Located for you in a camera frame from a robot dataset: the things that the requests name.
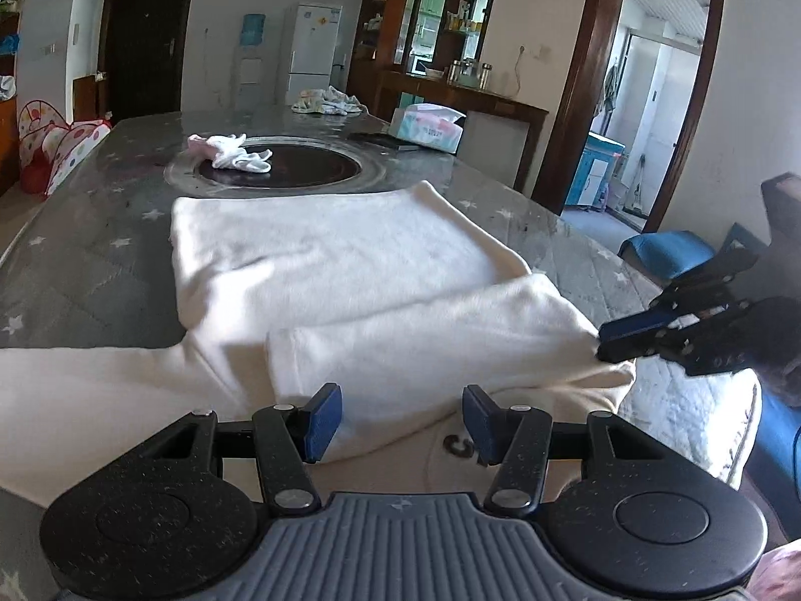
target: blue cushion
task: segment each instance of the blue cushion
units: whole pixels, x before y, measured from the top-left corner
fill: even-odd
[[[663,280],[672,280],[714,256],[712,246],[690,230],[638,234],[623,242],[620,255],[629,246],[643,266]]]
[[[746,472],[790,540],[801,538],[801,409],[762,390],[762,418]]]

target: ceiling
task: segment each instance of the ceiling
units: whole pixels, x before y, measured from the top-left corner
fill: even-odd
[[[667,20],[676,31],[702,41],[710,0],[634,0],[649,16]]]

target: blue cabinet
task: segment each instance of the blue cabinet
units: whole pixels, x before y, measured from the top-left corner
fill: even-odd
[[[618,158],[626,150],[620,142],[590,133],[584,146],[582,159],[567,194],[566,206],[597,206],[606,183]]]

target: wooden door frame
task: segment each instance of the wooden door frame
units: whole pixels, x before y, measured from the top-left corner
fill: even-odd
[[[622,1],[586,0],[584,4],[582,23],[578,29],[562,101],[531,195],[534,201],[554,214],[562,214],[570,184],[578,170],[586,134],[590,130],[598,103],[598,94],[606,77]],[[723,0],[711,0],[690,105],[687,107],[670,166],[643,232],[656,232],[659,229],[684,169],[709,89],[714,57],[718,50],[722,14]]]
[[[178,39],[175,42],[175,71],[177,72],[175,83],[177,87],[174,92],[175,110],[181,110],[181,94],[183,91],[183,52],[187,43],[187,25],[189,23],[189,7],[192,0],[183,0],[183,11],[181,11],[181,21],[178,29]],[[111,5],[113,0],[103,0],[103,18],[100,22],[100,41],[98,49],[98,71],[106,71],[106,52],[108,23],[111,18]],[[101,107],[106,108],[107,102],[101,101]],[[100,110],[101,115],[108,113],[108,110]]]

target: bottle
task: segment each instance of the bottle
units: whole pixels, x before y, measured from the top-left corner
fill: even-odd
[[[493,66],[489,63],[482,63],[482,69],[478,73],[478,87],[481,90],[487,90],[490,84],[490,75],[493,73]]]
[[[462,62],[454,61],[448,68],[448,83],[454,84],[459,81],[459,74],[462,73]]]

